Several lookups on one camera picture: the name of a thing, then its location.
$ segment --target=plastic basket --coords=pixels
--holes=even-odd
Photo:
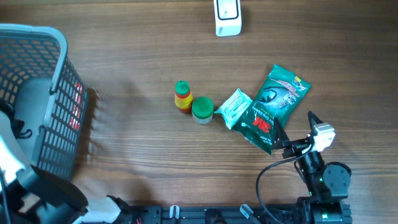
[[[70,180],[88,95],[67,50],[54,28],[0,24],[0,99],[33,132],[18,143],[33,165]]]

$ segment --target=table surface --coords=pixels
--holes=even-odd
[[[282,159],[215,116],[195,124],[174,105],[174,85],[216,106],[237,88],[255,97],[278,64],[312,84],[286,125],[309,131],[314,111],[336,129],[326,162],[353,170],[355,223],[398,217],[398,4],[375,1],[244,1],[239,36],[215,35],[211,1],[4,6],[1,22],[53,26],[88,86],[73,183],[87,197],[140,205],[258,204],[260,170]],[[261,180],[267,203],[307,196],[293,164]]]

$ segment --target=yellow label on packet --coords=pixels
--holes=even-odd
[[[189,94],[186,98],[179,98],[178,96],[174,95],[174,102],[177,107],[180,109],[187,109],[191,106],[193,101],[192,93]]]

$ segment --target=green bottle cap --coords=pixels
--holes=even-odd
[[[180,80],[175,84],[175,91],[179,95],[186,95],[189,92],[189,84],[185,80]]]
[[[214,104],[205,96],[195,99],[192,103],[192,113],[199,119],[206,119],[214,112]]]

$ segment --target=jar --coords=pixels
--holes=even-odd
[[[202,96],[192,103],[192,116],[198,124],[207,124],[213,119],[214,104],[208,97]]]
[[[187,81],[180,80],[175,84],[174,102],[183,113],[190,113],[192,109],[193,95]]]

